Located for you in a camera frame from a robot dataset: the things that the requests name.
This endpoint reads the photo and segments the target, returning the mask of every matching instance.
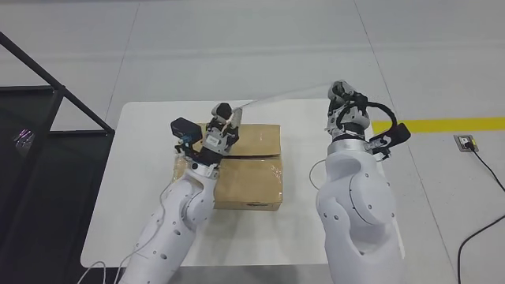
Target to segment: white table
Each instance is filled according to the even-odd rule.
[[[179,117],[206,122],[215,101],[128,103],[123,107],[103,176],[81,263],[108,267],[131,253],[172,178]],[[247,101],[231,101],[232,107]],[[278,211],[214,210],[198,231],[183,266],[326,263],[324,229],[308,173],[330,143],[326,99],[283,100],[246,107],[242,123],[281,125],[283,202]],[[323,182],[324,167],[313,173]]]

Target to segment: floor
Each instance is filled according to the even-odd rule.
[[[132,101],[258,99],[337,79],[403,119],[505,115],[505,0],[0,0],[0,10],[0,31],[113,127]],[[5,51],[0,63],[0,85],[42,83]],[[95,126],[66,103],[53,128]],[[414,134],[384,164],[408,283],[456,283],[459,244],[505,211],[488,171],[452,135]],[[505,180],[505,133],[473,135]],[[505,282],[503,233],[505,222],[466,246],[464,283]],[[179,275],[331,283],[325,265]]]

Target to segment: black cable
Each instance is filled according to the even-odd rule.
[[[366,102],[359,102],[359,103],[358,102],[351,103],[351,104],[347,105],[346,107],[344,107],[340,111],[340,113],[337,117],[337,120],[335,121],[335,124],[337,125],[337,127],[339,129],[342,128],[341,121],[344,118],[344,115],[346,115],[347,112],[349,112],[350,109],[353,107],[376,107],[377,109],[382,110],[391,119],[391,127],[389,129],[392,129],[392,128],[396,127],[396,125],[398,125],[398,121],[396,120],[395,114],[393,113],[393,111],[389,107],[383,105],[382,103],[375,103],[375,102],[366,101]]]
[[[499,187],[505,192],[505,188],[503,187],[502,183],[499,181],[498,177],[496,176],[496,174],[494,173],[493,170],[491,170],[491,168],[484,162],[484,160],[482,160],[482,158],[477,154],[477,152],[475,151],[475,147],[473,146],[473,143],[466,143],[465,144],[465,148],[469,148],[472,153],[475,154],[475,156],[481,161],[481,163],[486,166],[486,168],[488,168],[489,172],[491,172],[492,176],[495,178],[496,180],[496,183],[499,185]],[[459,246],[459,250],[458,250],[458,284],[461,284],[461,253],[462,253],[462,250],[463,250],[463,247],[466,245],[466,243],[472,239],[473,237],[477,236],[478,234],[480,234],[481,232],[483,232],[484,230],[486,230],[487,228],[489,227],[492,227],[494,225],[496,225],[498,222],[501,222],[503,219],[505,219],[505,215],[503,215],[502,217],[500,217],[499,219],[495,220],[494,222],[490,223],[489,225],[479,229],[478,231],[476,231],[475,233],[473,233],[470,237],[466,238],[462,243],[461,245]]]

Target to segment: yellow floor line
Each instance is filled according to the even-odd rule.
[[[505,118],[442,118],[436,120],[405,120],[411,133],[460,133],[505,130]],[[388,129],[390,121],[373,121],[374,133]]]

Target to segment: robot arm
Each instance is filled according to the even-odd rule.
[[[216,106],[200,151],[193,150],[202,140],[199,125],[184,118],[172,122],[172,132],[180,138],[176,149],[189,166],[162,193],[160,207],[142,230],[120,283],[167,284],[181,266],[198,226],[212,213],[219,164],[238,140],[241,114],[241,109],[232,111],[227,103]]]
[[[398,284],[402,257],[393,224],[395,198],[374,155],[389,156],[389,148],[410,133],[387,107],[370,103],[345,81],[336,81],[328,98],[332,142],[325,162],[327,180],[316,207],[326,232],[331,277],[335,284]],[[388,131],[370,141],[365,140],[367,107],[384,110],[392,121]]]

